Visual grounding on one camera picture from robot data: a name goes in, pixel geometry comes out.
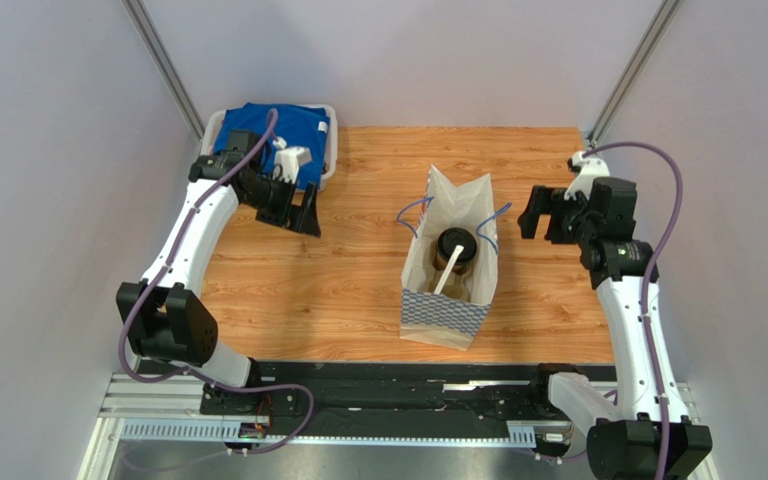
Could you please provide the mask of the black plastic cup lid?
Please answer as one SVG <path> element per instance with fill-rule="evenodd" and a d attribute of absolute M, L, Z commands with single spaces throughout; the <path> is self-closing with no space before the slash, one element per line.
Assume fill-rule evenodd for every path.
<path fill-rule="evenodd" d="M 462 248 L 456 264 L 467 265 L 472 262 L 478 253 L 478 244 L 475 237 L 466 229 L 452 227 L 444 230 L 437 238 L 435 246 L 437 256 L 444 262 L 449 262 L 458 246 Z"/>

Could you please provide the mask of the white straw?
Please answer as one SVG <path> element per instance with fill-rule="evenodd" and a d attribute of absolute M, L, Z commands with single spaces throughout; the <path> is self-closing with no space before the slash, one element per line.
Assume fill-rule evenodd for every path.
<path fill-rule="evenodd" d="M 452 251 L 452 254 L 450 255 L 449 260 L 447 262 L 447 265 L 446 265 L 445 269 L 442 271 L 442 273 L 440 275 L 440 278 L 438 279 L 438 282 L 437 282 L 437 284 L 435 286 L 435 289 L 433 291 L 433 293 L 435 295 L 441 295 L 442 294 L 443 288 L 446 285 L 446 282 L 447 282 L 449 276 L 451 275 L 452 270 L 456 266 L 459 256 L 461 255 L 461 253 L 463 251 L 464 251 L 464 246 L 463 245 L 456 245 L 454 247 L 454 249 Z"/>

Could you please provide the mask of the grey pulp cup carrier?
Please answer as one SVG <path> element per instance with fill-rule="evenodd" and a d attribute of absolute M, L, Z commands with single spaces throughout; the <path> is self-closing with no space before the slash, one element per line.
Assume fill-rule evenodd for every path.
<path fill-rule="evenodd" d="M 471 294 L 467 287 L 468 276 L 459 275 L 455 271 L 452 271 L 445 279 L 440 291 L 437 291 L 437 286 L 442 280 L 443 274 L 443 270 L 435 270 L 427 282 L 425 290 L 430 293 L 446 296 L 453 300 L 469 302 Z"/>

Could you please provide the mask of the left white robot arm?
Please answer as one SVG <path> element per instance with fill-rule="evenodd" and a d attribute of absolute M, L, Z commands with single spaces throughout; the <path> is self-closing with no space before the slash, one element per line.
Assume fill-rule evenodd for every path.
<path fill-rule="evenodd" d="M 122 283 L 116 294 L 124 323 L 119 359 L 132 378 L 142 377 L 129 353 L 222 389 L 258 387 L 255 361 L 220 340 L 217 320 L 201 300 L 203 280 L 240 206 L 254 209 L 260 222 L 320 236 L 316 184 L 307 184 L 300 204 L 293 202 L 301 170 L 311 162 L 309 148 L 247 130 L 232 131 L 224 149 L 193 162 L 184 204 L 160 254 L 141 280 Z"/>

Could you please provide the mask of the brown paper coffee cup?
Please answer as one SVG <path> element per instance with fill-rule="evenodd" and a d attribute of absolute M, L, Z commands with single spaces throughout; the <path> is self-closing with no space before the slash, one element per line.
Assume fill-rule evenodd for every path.
<path fill-rule="evenodd" d="M 457 275 L 464 275 L 465 272 L 471 268 L 478 253 L 478 247 L 475 240 L 447 241 L 444 243 L 440 243 L 439 241 L 433 242 L 430 253 L 431 266 L 437 271 L 443 271 L 448 265 L 457 246 L 461 246 L 463 250 L 458 255 L 452 272 Z"/>

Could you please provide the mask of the blue checkered paper bag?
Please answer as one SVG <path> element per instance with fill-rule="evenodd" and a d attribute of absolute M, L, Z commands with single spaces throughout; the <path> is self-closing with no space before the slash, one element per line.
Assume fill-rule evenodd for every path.
<path fill-rule="evenodd" d="M 411 232 L 401 273 L 400 338 L 465 351 L 485 321 L 499 280 L 498 218 L 511 205 L 494 205 L 491 176 L 485 174 L 460 186 L 437 167 L 427 175 L 425 195 L 404 207 L 396 217 Z M 476 239 L 478 253 L 465 272 L 471 298 L 453 300 L 427 292 L 435 269 L 430 263 L 432 243 L 446 229 L 460 227 Z"/>

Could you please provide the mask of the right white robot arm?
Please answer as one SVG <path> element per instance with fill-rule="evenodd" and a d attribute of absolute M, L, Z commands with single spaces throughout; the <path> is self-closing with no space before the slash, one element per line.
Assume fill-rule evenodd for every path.
<path fill-rule="evenodd" d="M 541 216 L 553 244 L 575 245 L 609 324 L 617 394 L 609 400 L 572 366 L 541 380 L 542 401 L 586 439 L 597 479 L 687 479 L 713 448 L 708 427 L 691 420 L 661 333 L 658 272 L 650 244 L 635 239 L 635 183 L 598 177 L 588 193 L 533 187 L 518 219 L 533 238 Z"/>

